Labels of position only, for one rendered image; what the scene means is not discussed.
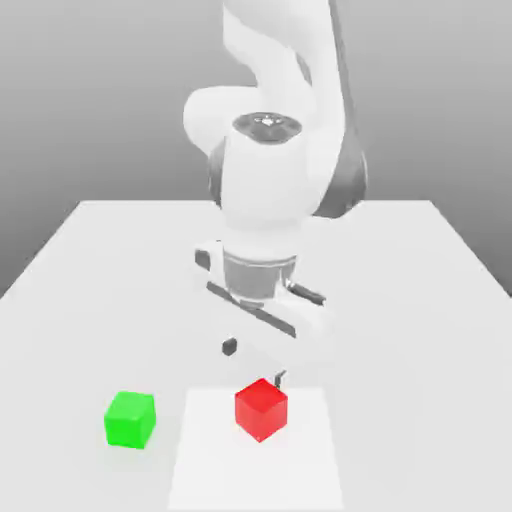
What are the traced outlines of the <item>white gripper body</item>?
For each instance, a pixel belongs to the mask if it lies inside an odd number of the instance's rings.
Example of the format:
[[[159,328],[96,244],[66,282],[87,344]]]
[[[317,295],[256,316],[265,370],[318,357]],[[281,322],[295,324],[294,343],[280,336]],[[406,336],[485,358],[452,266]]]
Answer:
[[[235,299],[211,280],[204,290],[216,303],[211,313],[226,337],[250,344],[278,362],[330,358],[335,345],[335,315],[325,296],[288,282],[278,288],[274,298],[254,305]]]

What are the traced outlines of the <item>small green cube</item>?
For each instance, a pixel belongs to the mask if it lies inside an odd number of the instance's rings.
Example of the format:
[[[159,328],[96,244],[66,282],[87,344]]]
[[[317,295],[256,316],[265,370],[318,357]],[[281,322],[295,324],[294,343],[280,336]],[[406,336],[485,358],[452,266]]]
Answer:
[[[119,391],[104,414],[106,441],[111,446],[144,449],[155,425],[151,394]]]

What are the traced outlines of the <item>small red cube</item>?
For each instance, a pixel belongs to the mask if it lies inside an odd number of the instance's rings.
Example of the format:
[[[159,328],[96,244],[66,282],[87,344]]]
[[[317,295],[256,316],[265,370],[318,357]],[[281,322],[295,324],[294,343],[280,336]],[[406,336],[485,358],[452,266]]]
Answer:
[[[288,422],[288,396],[264,378],[234,395],[236,424],[263,442]]]

